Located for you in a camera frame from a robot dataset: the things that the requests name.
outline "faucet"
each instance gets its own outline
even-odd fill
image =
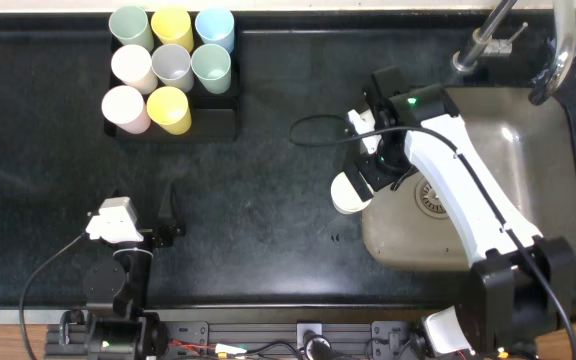
[[[463,51],[452,57],[452,65],[460,73],[468,74],[477,67],[477,59],[492,41],[492,35],[502,20],[508,15],[517,0],[501,0],[481,28],[475,29]],[[533,80],[535,87],[528,99],[533,105],[543,104],[566,78],[576,50],[575,5],[572,0],[552,2],[557,45],[554,59],[549,66]]]

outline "drain strainer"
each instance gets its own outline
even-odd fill
[[[415,186],[415,203],[417,207],[426,215],[435,219],[446,219],[448,214],[441,204],[439,196],[430,186],[428,180],[422,177]]]

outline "black countertop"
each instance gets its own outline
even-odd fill
[[[16,304],[30,273],[82,232],[86,213],[112,189],[130,196],[148,224],[171,181],[188,235],[155,254],[153,307],[454,299],[464,274],[396,271],[370,256],[360,215],[340,215],[330,201],[345,150],[294,147],[287,129],[306,115],[346,113],[370,72],[393,64],[419,86],[528,86],[545,62],[551,15],[512,15],[500,36],[531,24],[513,55],[466,79],[452,73],[449,59],[484,14],[236,18],[238,140],[164,145],[120,143],[102,131],[112,55],[106,15],[0,16],[0,307]],[[576,67],[558,98],[571,115],[576,151]],[[330,124],[312,136],[326,134],[341,135]],[[79,244],[37,279],[29,304],[83,304],[84,273],[108,256],[98,244]]]

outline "stainless steel sink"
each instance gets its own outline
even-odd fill
[[[576,253],[576,167],[568,116],[530,89],[451,88],[468,134],[501,188],[544,237],[565,237]],[[457,231],[419,173],[384,188],[363,211],[363,237],[377,261],[400,269],[466,270]]]

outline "metal bracket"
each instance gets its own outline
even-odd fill
[[[297,323],[297,349],[304,347],[304,335],[312,331],[317,335],[323,335],[323,326],[321,323]]]
[[[371,331],[374,360],[405,359],[399,353],[410,340],[409,323],[405,321],[375,321],[371,325]]]
[[[168,329],[169,341],[179,340],[183,343],[208,345],[209,328],[205,321],[170,321],[165,322]],[[196,349],[199,357],[206,356],[206,350]],[[197,355],[189,349],[177,346],[168,346],[168,351],[162,357],[163,360],[177,359],[180,356]]]

